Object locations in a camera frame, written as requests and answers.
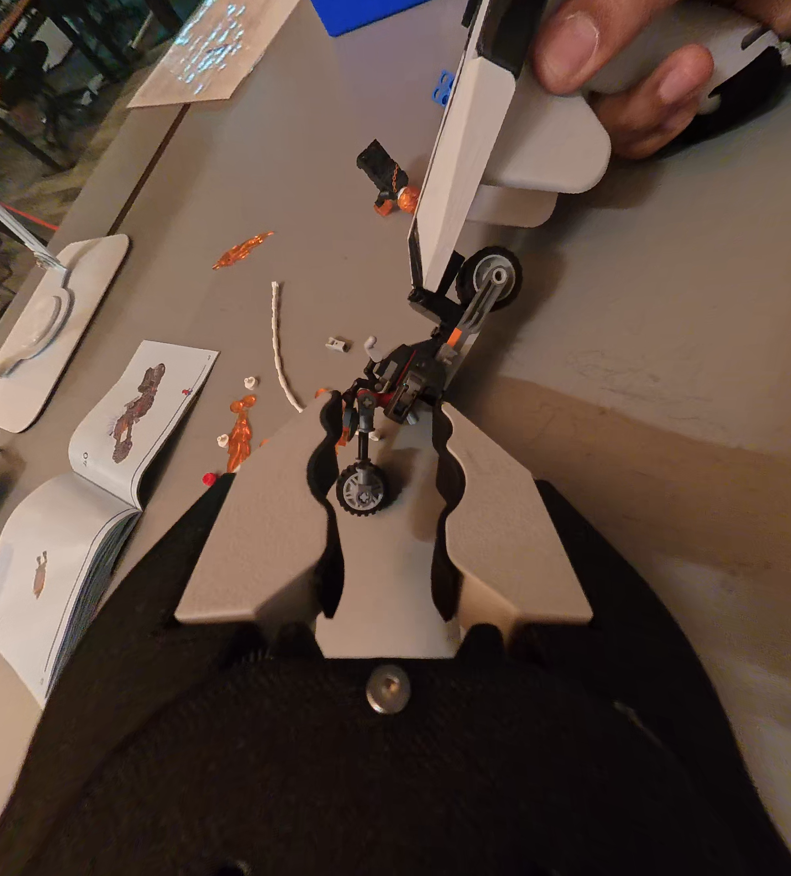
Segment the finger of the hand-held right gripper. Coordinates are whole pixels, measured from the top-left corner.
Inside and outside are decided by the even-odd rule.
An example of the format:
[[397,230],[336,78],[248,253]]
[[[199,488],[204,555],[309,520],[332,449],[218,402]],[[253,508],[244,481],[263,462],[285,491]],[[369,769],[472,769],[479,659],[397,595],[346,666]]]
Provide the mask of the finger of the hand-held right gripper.
[[610,156],[608,133],[582,94],[550,94],[533,75],[521,75],[482,182],[585,192],[604,176]]
[[435,291],[444,278],[546,5],[483,1],[466,6],[465,49],[409,232],[414,290]]

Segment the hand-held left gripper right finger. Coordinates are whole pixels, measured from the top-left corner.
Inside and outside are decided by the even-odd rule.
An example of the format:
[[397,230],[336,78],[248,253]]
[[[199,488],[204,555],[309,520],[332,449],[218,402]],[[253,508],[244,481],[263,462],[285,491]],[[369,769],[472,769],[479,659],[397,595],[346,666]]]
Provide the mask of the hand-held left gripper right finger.
[[586,626],[590,602],[532,474],[451,404],[433,412],[435,527],[431,595],[463,632]]

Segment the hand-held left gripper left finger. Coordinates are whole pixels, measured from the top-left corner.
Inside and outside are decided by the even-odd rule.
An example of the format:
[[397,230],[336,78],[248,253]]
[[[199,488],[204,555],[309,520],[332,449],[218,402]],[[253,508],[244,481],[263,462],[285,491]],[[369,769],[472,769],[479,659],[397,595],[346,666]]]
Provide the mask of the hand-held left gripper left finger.
[[328,498],[342,399],[311,401],[235,476],[174,613],[183,626],[250,624],[273,646],[331,619],[345,560]]

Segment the black lego motorcycle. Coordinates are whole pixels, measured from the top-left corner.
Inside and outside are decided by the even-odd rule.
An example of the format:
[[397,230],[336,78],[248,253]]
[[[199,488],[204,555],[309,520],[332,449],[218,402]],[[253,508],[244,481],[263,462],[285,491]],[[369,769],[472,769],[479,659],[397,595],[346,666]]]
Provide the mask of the black lego motorcycle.
[[419,406],[433,407],[461,365],[491,312],[509,306],[523,281],[519,258],[502,246],[488,246],[464,258],[453,252],[435,291],[414,290],[409,303],[435,326],[428,339],[402,344],[379,360],[370,358],[346,391],[358,413],[357,457],[335,482],[339,505],[369,517],[392,502],[388,475],[370,456],[378,411],[403,425],[416,420]]

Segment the black flame-head lego minifigure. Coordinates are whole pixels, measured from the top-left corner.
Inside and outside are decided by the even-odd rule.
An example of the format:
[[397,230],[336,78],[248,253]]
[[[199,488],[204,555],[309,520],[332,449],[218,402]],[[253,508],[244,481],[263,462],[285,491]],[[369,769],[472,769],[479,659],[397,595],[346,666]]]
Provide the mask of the black flame-head lego minifigure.
[[395,211],[413,215],[420,197],[420,189],[412,185],[407,172],[373,139],[357,155],[356,164],[374,184],[377,195],[373,204],[375,213],[388,216]]

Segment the large orange lego flame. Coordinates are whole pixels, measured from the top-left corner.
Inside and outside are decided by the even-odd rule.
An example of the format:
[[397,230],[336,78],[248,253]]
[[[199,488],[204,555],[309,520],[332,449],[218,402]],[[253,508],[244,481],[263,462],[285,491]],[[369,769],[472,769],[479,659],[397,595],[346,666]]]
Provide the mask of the large orange lego flame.
[[248,420],[248,410],[231,406],[236,413],[236,422],[228,436],[228,463],[226,471],[229,474],[236,473],[243,462],[251,454],[251,425]]

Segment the lego instruction booklet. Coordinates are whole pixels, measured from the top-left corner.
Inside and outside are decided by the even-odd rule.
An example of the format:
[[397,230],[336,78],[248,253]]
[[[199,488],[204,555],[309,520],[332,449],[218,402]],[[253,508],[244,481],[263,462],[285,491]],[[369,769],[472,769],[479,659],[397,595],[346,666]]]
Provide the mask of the lego instruction booklet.
[[69,470],[21,501],[0,533],[0,655],[44,707],[143,512],[148,467],[219,352],[145,340],[78,424]]

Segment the slim orange lego flame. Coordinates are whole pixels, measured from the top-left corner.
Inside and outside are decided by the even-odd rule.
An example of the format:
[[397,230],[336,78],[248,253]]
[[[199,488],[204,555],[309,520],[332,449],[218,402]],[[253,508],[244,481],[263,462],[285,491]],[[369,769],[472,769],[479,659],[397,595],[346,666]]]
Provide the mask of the slim orange lego flame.
[[214,271],[218,271],[227,267],[235,266],[240,261],[246,259],[255,249],[264,244],[273,234],[273,231],[262,232],[258,235],[254,235],[248,238],[247,240],[237,245],[234,245],[233,247],[228,248],[220,257],[216,259],[212,266],[212,269]]

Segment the person's right hand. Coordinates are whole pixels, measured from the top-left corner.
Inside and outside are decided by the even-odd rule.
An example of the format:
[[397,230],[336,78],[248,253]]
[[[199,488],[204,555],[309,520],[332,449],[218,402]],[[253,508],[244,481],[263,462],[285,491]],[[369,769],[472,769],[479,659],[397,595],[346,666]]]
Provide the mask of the person's right hand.
[[[533,67],[549,93],[580,91],[673,1],[562,3],[534,41]],[[791,1],[724,2],[791,42]],[[588,98],[607,131],[612,154],[642,160],[661,151],[697,115],[714,60],[697,44],[668,55],[648,76],[617,94]]]

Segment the large blue plastic bin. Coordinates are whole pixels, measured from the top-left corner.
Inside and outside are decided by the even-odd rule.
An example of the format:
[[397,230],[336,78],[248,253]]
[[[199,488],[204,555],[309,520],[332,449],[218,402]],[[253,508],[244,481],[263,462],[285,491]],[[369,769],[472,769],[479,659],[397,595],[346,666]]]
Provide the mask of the large blue plastic bin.
[[337,38],[428,1],[311,1],[326,33]]

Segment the white base stand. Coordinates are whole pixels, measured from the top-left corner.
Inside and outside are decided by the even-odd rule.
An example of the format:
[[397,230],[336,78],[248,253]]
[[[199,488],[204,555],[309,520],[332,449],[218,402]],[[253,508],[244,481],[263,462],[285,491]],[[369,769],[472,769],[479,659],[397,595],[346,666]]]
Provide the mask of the white base stand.
[[131,241],[125,234],[105,235],[55,254],[1,204],[0,221],[42,270],[0,348],[0,430],[21,433],[39,419]]

